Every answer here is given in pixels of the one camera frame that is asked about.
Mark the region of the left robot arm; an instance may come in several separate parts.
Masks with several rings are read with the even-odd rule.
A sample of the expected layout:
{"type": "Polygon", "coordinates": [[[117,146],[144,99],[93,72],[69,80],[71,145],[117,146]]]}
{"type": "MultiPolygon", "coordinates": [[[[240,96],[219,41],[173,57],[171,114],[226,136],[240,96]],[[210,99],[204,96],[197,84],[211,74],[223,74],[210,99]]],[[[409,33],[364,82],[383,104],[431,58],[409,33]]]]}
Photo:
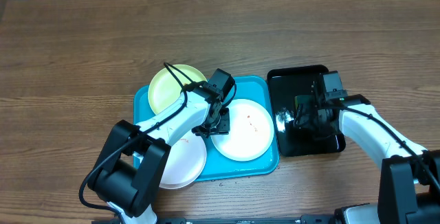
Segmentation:
{"type": "Polygon", "coordinates": [[[113,212],[116,223],[156,223],[151,204],[172,146],[188,132],[202,139],[228,134],[229,113],[224,100],[234,89],[236,84],[230,76],[192,82],[182,88],[176,102],[143,124],[119,121],[80,186],[80,202],[88,208],[113,212]],[[86,202],[85,188],[105,204],[86,202]]]}

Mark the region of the green and yellow sponge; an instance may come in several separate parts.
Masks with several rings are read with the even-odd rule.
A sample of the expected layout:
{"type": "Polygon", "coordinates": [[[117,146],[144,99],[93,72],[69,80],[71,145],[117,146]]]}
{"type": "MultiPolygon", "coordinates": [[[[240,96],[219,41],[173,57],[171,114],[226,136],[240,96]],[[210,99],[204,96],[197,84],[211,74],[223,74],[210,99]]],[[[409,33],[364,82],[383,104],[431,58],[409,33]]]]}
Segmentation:
{"type": "Polygon", "coordinates": [[[299,95],[294,98],[295,114],[299,114],[300,111],[304,112],[309,108],[310,95],[299,95]]]}

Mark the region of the white plate with grey rim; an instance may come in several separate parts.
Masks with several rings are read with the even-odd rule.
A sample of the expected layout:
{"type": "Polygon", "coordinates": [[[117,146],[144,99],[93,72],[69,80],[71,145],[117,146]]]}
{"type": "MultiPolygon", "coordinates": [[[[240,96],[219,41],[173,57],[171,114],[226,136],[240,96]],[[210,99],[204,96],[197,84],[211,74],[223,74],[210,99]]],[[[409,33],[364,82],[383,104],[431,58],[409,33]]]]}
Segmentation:
{"type": "Polygon", "coordinates": [[[246,99],[233,100],[228,108],[230,131],[227,135],[213,135],[214,147],[235,161],[251,161],[263,155],[274,138],[274,125],[268,111],[246,99]]]}

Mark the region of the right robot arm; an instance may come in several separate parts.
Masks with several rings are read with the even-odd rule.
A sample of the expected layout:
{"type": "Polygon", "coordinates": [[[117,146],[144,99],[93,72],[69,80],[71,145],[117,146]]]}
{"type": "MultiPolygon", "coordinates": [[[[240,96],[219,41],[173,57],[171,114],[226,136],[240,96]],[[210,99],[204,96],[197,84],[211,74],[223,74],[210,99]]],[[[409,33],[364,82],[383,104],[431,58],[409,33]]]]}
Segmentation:
{"type": "Polygon", "coordinates": [[[337,209],[333,223],[439,222],[439,151],[402,135],[362,95],[301,95],[294,106],[295,128],[349,137],[380,170],[377,203],[337,209]]]}

